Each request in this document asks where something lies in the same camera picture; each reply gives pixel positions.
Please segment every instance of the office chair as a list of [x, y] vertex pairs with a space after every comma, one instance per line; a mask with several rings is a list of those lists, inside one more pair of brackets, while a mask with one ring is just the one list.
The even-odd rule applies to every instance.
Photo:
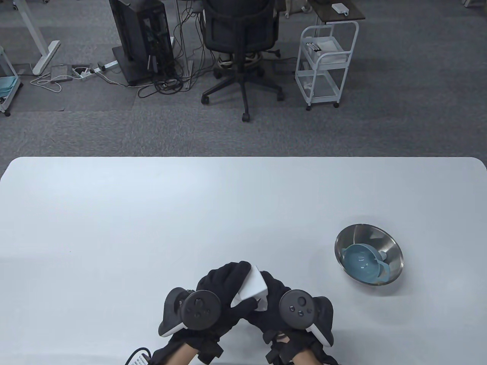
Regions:
[[233, 83], [239, 83], [242, 92], [243, 105], [245, 112], [242, 114], [242, 121], [249, 122], [248, 101], [245, 90], [245, 83], [250, 82], [277, 91], [277, 101], [284, 100], [282, 87], [273, 81], [263, 78], [263, 73], [258, 70], [258, 75], [254, 75], [253, 70], [245, 69], [245, 54], [269, 50], [274, 46], [279, 33], [279, 14], [274, 16], [275, 0], [267, 0], [267, 4], [262, 10], [254, 14], [239, 12], [239, 6], [249, 0], [227, 1], [224, 6], [232, 6], [232, 12], [243, 13], [241, 16], [230, 16], [222, 14], [221, 9], [216, 9], [213, 3], [217, 0], [203, 0], [205, 10], [205, 21], [201, 21], [201, 28], [205, 46], [211, 51], [234, 54], [234, 69], [219, 70], [215, 76], [219, 78], [221, 74], [229, 77], [211, 89], [206, 90], [201, 103], [209, 103], [209, 95], [226, 88]]

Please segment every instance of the black glove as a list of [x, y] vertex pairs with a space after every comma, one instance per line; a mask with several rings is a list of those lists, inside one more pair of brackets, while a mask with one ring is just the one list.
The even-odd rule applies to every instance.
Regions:
[[[281, 281], [274, 279], [267, 271], [261, 271], [261, 274], [267, 285], [267, 310], [250, 312], [244, 318], [251, 325], [260, 329], [263, 334], [269, 331], [277, 334], [277, 332], [284, 332], [285, 330], [291, 329], [279, 314], [279, 302], [282, 296], [290, 291], [291, 288], [285, 286]], [[264, 338], [264, 340], [268, 344], [271, 339], [267, 340]]]
[[[328, 364], [334, 365], [333, 361], [335, 360], [326, 355], [323, 351], [323, 345], [314, 334], [306, 330], [291, 328], [281, 318], [279, 302], [282, 296], [291, 289], [273, 278], [270, 273], [262, 271], [261, 274], [268, 290], [267, 310], [250, 312], [245, 319], [262, 331], [262, 337], [266, 344], [272, 342], [271, 351], [266, 356], [269, 364], [287, 364], [294, 356], [308, 348], [313, 351], [319, 361], [326, 359], [329, 361]], [[286, 335], [289, 342], [278, 342], [277, 338], [281, 334]]]
[[233, 308], [230, 304], [242, 287], [245, 278], [250, 272], [251, 265], [246, 261], [239, 263], [230, 262], [219, 269], [211, 270], [203, 277], [196, 290], [208, 290], [217, 295], [222, 305], [222, 311], [218, 321], [208, 329], [195, 331], [182, 329], [171, 337], [171, 343], [186, 343], [192, 348], [199, 350], [198, 359], [204, 364], [209, 364], [215, 357], [223, 353], [218, 345], [220, 338], [230, 331], [241, 318], [257, 308], [257, 300], [249, 298], [242, 301]]

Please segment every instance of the light blue bowl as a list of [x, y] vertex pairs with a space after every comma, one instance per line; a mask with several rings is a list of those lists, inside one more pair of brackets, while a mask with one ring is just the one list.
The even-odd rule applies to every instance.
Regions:
[[385, 252], [365, 243], [356, 243], [342, 249], [341, 255], [343, 268], [355, 279], [369, 284], [389, 281], [391, 269], [384, 262]]

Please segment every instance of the metal bowl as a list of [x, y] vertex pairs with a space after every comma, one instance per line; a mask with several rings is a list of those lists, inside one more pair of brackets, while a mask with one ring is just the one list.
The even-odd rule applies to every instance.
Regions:
[[[353, 245], [354, 243], [367, 243], [378, 251], [384, 251], [387, 255], [384, 262], [391, 268], [391, 276], [389, 281], [378, 283], [366, 283], [351, 276], [343, 267], [341, 250]], [[392, 283], [401, 275], [404, 267], [404, 258], [402, 256], [401, 249], [394, 238], [387, 232], [380, 228], [374, 227], [370, 224], [353, 224], [342, 230], [337, 240], [335, 241], [335, 256], [341, 268], [347, 273], [348, 276], [363, 284], [372, 286], [381, 286]]]

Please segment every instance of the computer case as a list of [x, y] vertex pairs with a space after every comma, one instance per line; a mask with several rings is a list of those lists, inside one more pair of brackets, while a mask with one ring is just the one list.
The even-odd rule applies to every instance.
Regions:
[[[125, 74], [135, 71], [140, 78], [174, 77], [174, 56], [164, 4], [160, 0], [110, 0], [110, 6], [125, 59], [119, 60], [120, 49], [114, 48], [113, 53], [127, 81], [128, 76], [133, 78], [134, 75]], [[138, 70], [127, 70], [127, 64]]]

